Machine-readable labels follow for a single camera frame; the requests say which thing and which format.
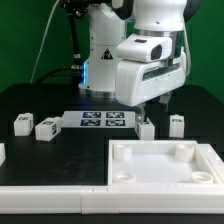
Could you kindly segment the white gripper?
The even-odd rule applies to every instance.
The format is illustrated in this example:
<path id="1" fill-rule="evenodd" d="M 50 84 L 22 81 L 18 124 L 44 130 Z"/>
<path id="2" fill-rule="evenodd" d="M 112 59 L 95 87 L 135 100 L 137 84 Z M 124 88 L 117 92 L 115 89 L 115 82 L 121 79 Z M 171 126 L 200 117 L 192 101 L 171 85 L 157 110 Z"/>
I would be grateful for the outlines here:
<path id="1" fill-rule="evenodd" d="M 141 63 L 121 60 L 115 78 L 115 97 L 123 105 L 138 105 L 137 120 L 146 121 L 145 104 L 160 96 L 159 103 L 164 112 L 169 108 L 172 91 L 186 80 L 186 54 L 174 59 L 170 67 L 162 67 L 162 61 Z"/>

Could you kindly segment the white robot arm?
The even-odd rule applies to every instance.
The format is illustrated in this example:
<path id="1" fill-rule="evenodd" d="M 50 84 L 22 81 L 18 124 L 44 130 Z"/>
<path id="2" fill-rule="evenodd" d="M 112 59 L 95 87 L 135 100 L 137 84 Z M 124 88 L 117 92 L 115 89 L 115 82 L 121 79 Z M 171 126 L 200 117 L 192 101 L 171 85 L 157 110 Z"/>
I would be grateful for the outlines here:
<path id="1" fill-rule="evenodd" d="M 185 24 L 202 0 L 97 0 L 88 7 L 84 94 L 144 103 L 182 86 L 191 69 Z"/>

